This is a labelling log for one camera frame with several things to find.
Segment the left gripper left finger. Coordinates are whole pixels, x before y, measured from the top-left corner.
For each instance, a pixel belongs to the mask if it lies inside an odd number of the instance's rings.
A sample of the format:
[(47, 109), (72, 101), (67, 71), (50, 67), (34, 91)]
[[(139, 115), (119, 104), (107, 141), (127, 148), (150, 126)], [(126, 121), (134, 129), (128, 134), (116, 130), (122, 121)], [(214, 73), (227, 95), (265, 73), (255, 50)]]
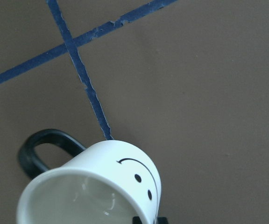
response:
[(139, 217), (133, 217), (132, 224), (141, 224), (141, 219)]

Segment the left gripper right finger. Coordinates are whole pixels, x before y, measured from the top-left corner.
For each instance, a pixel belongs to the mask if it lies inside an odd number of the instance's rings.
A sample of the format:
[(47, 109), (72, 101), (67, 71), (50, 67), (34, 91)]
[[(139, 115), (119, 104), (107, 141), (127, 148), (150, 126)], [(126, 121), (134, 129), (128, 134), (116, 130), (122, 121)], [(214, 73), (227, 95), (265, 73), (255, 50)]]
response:
[(167, 219), (167, 217), (158, 217), (157, 223), (158, 224), (168, 224), (168, 219)]

